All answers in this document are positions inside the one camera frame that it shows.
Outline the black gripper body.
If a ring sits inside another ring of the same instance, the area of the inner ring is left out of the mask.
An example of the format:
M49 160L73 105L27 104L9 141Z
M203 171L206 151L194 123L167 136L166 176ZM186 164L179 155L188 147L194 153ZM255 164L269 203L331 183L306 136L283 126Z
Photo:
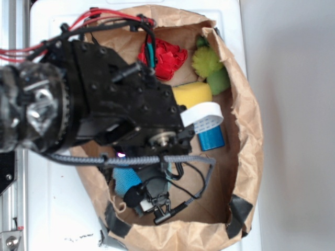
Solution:
M194 129L183 125L172 88L151 68L129 64L113 49L79 42L78 69L88 106L80 140L112 145L129 156L191 152Z

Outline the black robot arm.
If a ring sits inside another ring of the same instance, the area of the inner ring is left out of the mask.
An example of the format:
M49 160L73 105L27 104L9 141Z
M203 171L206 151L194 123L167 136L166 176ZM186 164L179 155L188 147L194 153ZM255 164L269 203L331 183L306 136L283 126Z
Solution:
M35 63L1 68L1 152L20 147L52 161L112 168L181 162L192 125L169 85L113 49L58 40Z

